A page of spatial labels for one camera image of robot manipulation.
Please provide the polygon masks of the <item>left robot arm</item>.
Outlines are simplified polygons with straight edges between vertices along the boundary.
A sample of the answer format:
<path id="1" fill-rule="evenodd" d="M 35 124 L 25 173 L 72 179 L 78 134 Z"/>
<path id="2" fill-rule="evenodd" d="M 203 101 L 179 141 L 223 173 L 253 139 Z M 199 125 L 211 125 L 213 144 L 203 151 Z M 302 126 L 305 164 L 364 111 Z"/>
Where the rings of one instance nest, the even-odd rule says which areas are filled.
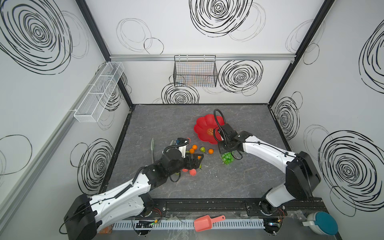
<path id="1" fill-rule="evenodd" d="M 64 216 L 68 239 L 91 240 L 115 222 L 148 215 L 154 207 L 149 192 L 183 169 L 198 169 L 203 159 L 203 154 L 170 149 L 153 164 L 139 168 L 128 182 L 99 195 L 76 197 Z"/>

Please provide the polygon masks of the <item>red flower fruit bowl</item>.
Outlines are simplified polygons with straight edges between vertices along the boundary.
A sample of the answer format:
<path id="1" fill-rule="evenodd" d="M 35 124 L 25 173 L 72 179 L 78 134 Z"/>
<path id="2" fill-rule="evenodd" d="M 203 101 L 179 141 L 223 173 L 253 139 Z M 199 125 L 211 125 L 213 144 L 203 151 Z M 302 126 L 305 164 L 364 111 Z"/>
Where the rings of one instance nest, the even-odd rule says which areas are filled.
<path id="1" fill-rule="evenodd" d="M 208 142 L 213 145 L 217 145 L 218 140 L 223 140 L 218 130 L 219 127 L 213 114 L 198 118 L 194 126 L 194 131 L 198 135 L 198 138 L 203 142 Z"/>

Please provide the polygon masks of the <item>green grape bunch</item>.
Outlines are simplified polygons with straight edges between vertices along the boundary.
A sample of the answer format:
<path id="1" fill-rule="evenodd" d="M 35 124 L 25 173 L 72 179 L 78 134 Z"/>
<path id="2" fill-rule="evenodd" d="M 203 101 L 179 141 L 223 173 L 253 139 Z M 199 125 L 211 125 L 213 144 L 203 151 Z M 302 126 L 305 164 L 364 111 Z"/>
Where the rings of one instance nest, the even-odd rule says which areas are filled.
<path id="1" fill-rule="evenodd" d="M 222 154 L 221 159 L 225 165 L 230 165 L 235 160 L 231 152 Z"/>

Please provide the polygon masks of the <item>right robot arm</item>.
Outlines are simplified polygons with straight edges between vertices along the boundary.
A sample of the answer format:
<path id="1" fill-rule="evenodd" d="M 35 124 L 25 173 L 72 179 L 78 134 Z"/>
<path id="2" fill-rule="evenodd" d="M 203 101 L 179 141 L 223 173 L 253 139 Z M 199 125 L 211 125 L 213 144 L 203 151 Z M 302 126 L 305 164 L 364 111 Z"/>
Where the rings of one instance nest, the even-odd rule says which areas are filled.
<path id="1" fill-rule="evenodd" d="M 285 182 L 268 190 L 259 201 L 264 215 L 270 216 L 277 208 L 292 200 L 310 200 L 313 191 L 321 182 L 321 177 L 309 154 L 301 151 L 294 153 L 268 144 L 258 137 L 242 131 L 237 133 L 229 124 L 217 127 L 214 131 L 220 135 L 216 139 L 219 152 L 234 151 L 254 155 L 278 168 L 285 174 Z"/>

